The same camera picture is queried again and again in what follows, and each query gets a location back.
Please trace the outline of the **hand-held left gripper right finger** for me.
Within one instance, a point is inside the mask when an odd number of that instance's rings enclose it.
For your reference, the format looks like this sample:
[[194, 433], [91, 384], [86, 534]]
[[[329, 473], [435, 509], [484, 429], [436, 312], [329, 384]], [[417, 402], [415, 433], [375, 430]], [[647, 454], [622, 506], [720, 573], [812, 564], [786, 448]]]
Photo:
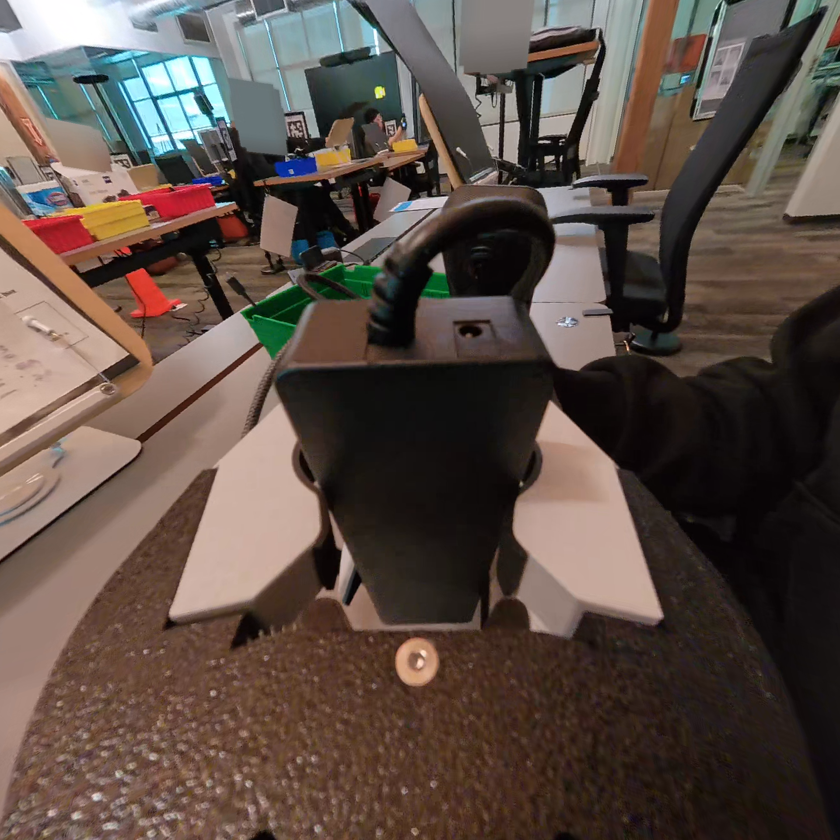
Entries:
[[613, 461], [554, 403], [538, 457], [502, 526], [492, 605], [519, 602], [529, 629], [571, 638], [585, 615], [664, 618]]

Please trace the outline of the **black adapter box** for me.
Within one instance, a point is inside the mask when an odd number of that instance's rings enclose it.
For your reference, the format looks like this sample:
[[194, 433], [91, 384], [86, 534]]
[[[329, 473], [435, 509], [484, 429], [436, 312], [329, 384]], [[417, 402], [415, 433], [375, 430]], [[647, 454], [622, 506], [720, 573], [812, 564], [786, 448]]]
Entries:
[[405, 346], [369, 302], [315, 301], [283, 353], [280, 400], [379, 617], [472, 621], [553, 390], [511, 297], [422, 298]]

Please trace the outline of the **framed wall poster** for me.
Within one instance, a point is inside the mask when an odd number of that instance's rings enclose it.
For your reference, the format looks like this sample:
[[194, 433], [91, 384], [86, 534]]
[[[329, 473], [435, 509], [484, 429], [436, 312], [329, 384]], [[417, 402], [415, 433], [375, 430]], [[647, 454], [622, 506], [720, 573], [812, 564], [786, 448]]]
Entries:
[[746, 5], [722, 1], [712, 15], [689, 111], [693, 122], [709, 120], [716, 114], [736, 76], [747, 48]]

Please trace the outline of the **black standing desk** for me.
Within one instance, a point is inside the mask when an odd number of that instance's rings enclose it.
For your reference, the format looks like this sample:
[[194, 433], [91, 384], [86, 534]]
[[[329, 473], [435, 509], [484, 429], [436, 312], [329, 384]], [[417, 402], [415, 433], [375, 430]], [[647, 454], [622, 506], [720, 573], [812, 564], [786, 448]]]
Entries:
[[[530, 38], [526, 66], [499, 76], [476, 75], [476, 95], [499, 98], [497, 180], [501, 185], [569, 186], [581, 176], [581, 138], [599, 97], [606, 42], [599, 28], [548, 27]], [[543, 83], [576, 67], [593, 64], [571, 127], [541, 136]], [[516, 99], [519, 123], [518, 160], [505, 161], [506, 97]]]

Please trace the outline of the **dark leaning panel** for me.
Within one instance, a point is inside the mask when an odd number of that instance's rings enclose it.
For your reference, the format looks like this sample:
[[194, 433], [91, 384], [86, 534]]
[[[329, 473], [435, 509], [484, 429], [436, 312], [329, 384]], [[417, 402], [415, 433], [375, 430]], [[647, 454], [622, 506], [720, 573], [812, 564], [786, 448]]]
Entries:
[[488, 186], [498, 181], [473, 101], [408, 1], [352, 1], [412, 74], [417, 105], [450, 185]]

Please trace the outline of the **black office chair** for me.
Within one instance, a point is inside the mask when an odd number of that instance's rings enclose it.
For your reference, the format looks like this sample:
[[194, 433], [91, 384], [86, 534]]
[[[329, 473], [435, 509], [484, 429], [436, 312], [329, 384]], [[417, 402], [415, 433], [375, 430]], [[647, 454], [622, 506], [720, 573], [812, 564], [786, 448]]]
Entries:
[[776, 33], [748, 38], [736, 76], [716, 114], [688, 154], [658, 216], [658, 256], [632, 251], [628, 232], [651, 222], [655, 212], [630, 203], [645, 175], [582, 177], [572, 187], [607, 191], [607, 205], [586, 206], [553, 218], [557, 224], [592, 224], [603, 235], [600, 254], [606, 306], [614, 333], [625, 333], [628, 349], [665, 357], [681, 348], [677, 329], [686, 303], [690, 246], [711, 198], [772, 106], [795, 78], [802, 58], [827, 13], [821, 6]]

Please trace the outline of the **orange traffic cone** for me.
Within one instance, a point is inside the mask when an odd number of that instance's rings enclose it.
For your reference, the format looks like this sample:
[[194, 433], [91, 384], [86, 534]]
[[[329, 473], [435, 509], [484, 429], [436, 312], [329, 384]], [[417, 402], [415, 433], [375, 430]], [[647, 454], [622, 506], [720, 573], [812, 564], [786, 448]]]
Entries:
[[132, 319], [158, 318], [183, 306], [180, 299], [170, 299], [159, 288], [146, 269], [131, 271], [125, 276], [135, 299]]

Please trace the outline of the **white cardboard box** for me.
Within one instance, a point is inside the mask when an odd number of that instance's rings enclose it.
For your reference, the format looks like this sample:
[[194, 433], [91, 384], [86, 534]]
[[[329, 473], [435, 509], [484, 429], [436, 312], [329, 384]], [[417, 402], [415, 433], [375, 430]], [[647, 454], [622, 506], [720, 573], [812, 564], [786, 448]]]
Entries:
[[110, 171], [97, 172], [56, 162], [52, 164], [51, 169], [75, 207], [117, 202], [121, 197], [133, 196], [139, 192], [129, 175], [129, 170], [121, 166]]

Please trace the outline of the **wooden document stand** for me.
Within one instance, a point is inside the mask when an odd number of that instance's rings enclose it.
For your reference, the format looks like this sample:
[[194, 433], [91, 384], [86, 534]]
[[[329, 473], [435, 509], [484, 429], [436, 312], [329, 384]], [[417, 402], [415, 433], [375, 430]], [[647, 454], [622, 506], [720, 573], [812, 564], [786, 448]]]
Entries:
[[138, 364], [105, 379], [22, 433], [1, 432], [1, 560], [133, 462], [141, 443], [103, 432], [90, 421], [135, 393], [153, 370], [142, 339], [47, 245], [11, 212], [1, 212], [1, 253], [6, 250], [97, 324]]

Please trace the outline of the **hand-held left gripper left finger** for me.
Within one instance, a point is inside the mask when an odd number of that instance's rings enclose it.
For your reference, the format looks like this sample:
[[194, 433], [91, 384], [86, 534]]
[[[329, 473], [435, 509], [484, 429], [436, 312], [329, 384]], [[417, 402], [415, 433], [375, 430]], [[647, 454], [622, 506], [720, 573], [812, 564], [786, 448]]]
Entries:
[[340, 568], [330, 515], [276, 406], [217, 463], [170, 606], [173, 624], [250, 616], [289, 625]]

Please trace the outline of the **green plastic bin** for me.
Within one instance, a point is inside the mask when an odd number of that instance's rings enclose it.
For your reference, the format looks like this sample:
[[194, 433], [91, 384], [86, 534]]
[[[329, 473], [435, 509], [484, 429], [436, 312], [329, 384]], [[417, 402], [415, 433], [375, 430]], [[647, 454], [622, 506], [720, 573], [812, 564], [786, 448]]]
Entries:
[[384, 266], [335, 265], [302, 270], [291, 286], [243, 315], [272, 358], [292, 343], [301, 361], [362, 359], [375, 282]]

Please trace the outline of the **red plastic basket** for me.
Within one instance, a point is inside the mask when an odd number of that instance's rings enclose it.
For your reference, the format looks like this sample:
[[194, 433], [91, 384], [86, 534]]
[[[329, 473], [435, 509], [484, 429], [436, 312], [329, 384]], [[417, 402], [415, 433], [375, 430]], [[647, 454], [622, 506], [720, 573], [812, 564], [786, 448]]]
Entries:
[[216, 206], [215, 196], [207, 184], [159, 187], [121, 196], [119, 201], [137, 201], [144, 207], [152, 207], [164, 221], [172, 221]]
[[34, 217], [23, 220], [23, 224], [57, 255], [88, 247], [96, 241], [83, 216], [78, 214]]

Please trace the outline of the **grey desk divider panel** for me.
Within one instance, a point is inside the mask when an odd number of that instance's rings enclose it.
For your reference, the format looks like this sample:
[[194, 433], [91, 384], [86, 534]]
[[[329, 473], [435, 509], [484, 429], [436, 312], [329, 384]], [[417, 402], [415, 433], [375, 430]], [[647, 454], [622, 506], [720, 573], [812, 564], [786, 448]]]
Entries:
[[241, 145], [251, 153], [285, 155], [285, 110], [268, 83], [229, 78], [230, 117]]

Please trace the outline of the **black wall screen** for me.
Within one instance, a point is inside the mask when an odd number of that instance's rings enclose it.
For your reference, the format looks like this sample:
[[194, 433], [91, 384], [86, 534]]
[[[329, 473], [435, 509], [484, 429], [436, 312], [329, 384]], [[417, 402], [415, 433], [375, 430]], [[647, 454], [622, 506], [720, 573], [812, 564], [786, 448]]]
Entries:
[[318, 135], [323, 138], [336, 120], [353, 117], [357, 124], [363, 124], [367, 109], [378, 109], [385, 121], [396, 121], [407, 114], [392, 51], [304, 72]]

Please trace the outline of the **wooden pillar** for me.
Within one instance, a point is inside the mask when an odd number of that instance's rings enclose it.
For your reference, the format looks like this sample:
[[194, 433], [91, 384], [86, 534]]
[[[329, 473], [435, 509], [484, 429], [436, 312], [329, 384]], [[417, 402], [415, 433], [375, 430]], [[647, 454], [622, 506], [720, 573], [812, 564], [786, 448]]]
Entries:
[[650, 1], [633, 82], [612, 161], [617, 174], [640, 172], [658, 88], [672, 41], [679, 1]]

